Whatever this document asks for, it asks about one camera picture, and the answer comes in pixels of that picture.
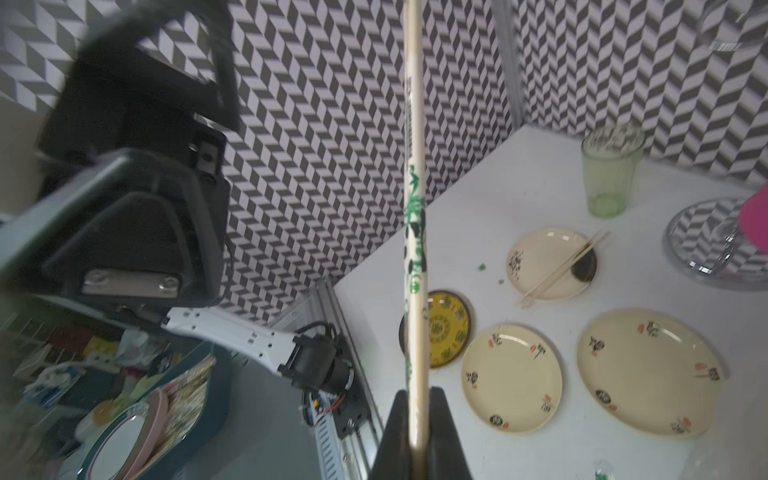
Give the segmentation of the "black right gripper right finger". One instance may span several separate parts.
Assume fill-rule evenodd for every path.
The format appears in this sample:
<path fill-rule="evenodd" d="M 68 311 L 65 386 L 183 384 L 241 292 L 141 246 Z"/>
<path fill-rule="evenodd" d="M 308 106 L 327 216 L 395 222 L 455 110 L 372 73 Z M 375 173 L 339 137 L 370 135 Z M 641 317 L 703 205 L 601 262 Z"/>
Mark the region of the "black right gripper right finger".
<path fill-rule="evenodd" d="M 447 397 L 442 388 L 430 388 L 429 422 L 427 478 L 429 480 L 472 480 Z"/>

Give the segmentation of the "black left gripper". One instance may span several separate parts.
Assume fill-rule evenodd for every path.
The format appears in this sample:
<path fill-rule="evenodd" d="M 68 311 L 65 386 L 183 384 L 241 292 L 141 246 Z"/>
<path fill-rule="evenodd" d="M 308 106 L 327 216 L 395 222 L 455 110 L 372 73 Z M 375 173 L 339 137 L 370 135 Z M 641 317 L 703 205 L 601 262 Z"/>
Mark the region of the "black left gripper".
<path fill-rule="evenodd" d="M 186 15 L 208 31 L 211 80 L 139 47 Z M 232 27 L 224 1 L 136 1 L 88 29 L 37 144 L 44 171 L 71 178 L 2 226 L 2 291 L 159 308 L 220 300 L 231 185 L 213 127 L 240 125 Z"/>

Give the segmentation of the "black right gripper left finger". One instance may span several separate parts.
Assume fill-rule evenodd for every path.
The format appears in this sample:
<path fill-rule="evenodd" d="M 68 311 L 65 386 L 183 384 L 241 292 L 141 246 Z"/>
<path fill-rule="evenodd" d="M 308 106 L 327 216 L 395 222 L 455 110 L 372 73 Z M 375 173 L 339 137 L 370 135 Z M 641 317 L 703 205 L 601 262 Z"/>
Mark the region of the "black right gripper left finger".
<path fill-rule="evenodd" d="M 405 390 L 400 390 L 394 397 L 369 480 L 411 478 L 408 425 L 408 395 Z"/>

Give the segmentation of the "chopsticks pair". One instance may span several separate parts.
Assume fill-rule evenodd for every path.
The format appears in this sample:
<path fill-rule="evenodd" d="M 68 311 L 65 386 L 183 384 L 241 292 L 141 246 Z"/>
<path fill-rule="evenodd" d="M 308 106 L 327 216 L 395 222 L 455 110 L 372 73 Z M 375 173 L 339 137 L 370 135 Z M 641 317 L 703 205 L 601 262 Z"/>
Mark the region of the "chopsticks pair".
<path fill-rule="evenodd" d="M 596 247 L 608 237 L 606 231 L 599 231 L 592 237 L 587 238 L 587 242 L 580 247 L 576 253 L 572 254 L 563 264 L 556 268 L 553 273 L 550 273 L 544 280 L 540 281 L 533 289 L 529 290 L 525 294 L 520 294 L 520 298 L 517 300 L 517 305 L 521 308 L 528 308 L 537 301 L 540 294 L 543 294 L 550 286 L 562 277 L 566 272 L 569 272 L 571 268 L 588 252 L 594 251 Z"/>
<path fill-rule="evenodd" d="M 427 477 L 429 441 L 428 272 L 426 260 L 426 162 L 423 19 L 419 1 L 403 3 L 405 92 L 404 232 L 408 444 L 411 477 Z"/>

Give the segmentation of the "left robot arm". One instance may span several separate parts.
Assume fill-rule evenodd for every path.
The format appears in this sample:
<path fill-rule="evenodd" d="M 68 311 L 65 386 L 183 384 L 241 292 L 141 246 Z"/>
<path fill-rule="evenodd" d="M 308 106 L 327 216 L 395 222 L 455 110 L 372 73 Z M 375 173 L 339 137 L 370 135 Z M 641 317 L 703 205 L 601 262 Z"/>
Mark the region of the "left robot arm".
<path fill-rule="evenodd" d="M 1 229 L 1 286 L 141 315 L 243 354 L 299 389 L 344 394 L 331 335 L 222 311 L 226 130 L 240 124 L 223 1 L 138 1 L 91 27 L 45 120 L 42 183 Z"/>

